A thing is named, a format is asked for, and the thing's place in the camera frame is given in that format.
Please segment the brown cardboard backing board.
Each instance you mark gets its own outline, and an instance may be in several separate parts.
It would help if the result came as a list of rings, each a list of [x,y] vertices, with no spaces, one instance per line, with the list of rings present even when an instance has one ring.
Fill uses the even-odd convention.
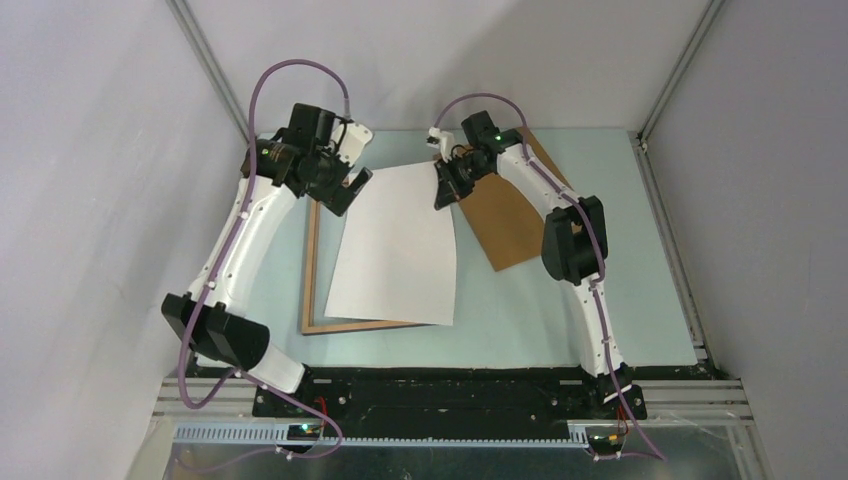
[[[497,172],[457,204],[495,270],[541,257],[553,279],[577,284],[597,269],[591,229],[603,220],[602,205],[572,191],[549,157],[534,152],[532,133],[516,130],[522,149],[499,155]]]

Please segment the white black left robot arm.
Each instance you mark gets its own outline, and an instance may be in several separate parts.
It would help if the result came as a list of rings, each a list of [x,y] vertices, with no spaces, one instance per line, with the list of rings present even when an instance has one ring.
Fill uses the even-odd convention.
[[[352,119],[297,103],[287,126],[258,138],[241,166],[237,198],[200,273],[161,311],[187,349],[247,373],[278,391],[292,416],[316,403],[306,366],[273,345],[267,326],[247,317],[251,291],[271,241],[296,203],[309,197],[344,214],[372,174],[350,173],[374,132]]]

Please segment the wooden picture frame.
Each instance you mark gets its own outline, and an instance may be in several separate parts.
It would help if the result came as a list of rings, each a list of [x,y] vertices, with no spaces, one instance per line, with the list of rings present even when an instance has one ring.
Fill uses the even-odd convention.
[[[304,336],[318,336],[420,327],[420,324],[388,320],[353,320],[330,325],[315,324],[320,211],[320,204],[314,200],[309,200],[303,267],[302,305],[298,323],[299,332]]]

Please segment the sunflower photo print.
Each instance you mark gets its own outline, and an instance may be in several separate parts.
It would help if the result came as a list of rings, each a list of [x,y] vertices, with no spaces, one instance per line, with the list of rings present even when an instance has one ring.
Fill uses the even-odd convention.
[[[345,216],[326,316],[453,324],[456,238],[437,186],[432,162],[374,171]]]

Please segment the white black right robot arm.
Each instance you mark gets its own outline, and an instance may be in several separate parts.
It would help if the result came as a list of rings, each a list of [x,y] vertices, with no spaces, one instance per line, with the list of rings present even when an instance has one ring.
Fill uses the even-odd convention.
[[[466,146],[445,130],[428,131],[428,145],[441,155],[435,163],[435,209],[469,197],[489,175],[507,181],[534,208],[544,222],[543,266],[577,307],[580,364],[586,375],[583,408],[596,418],[610,416],[620,407],[631,379],[605,300],[608,240],[602,202],[578,195],[542,162],[519,130],[500,130],[487,112],[466,118],[462,129]]]

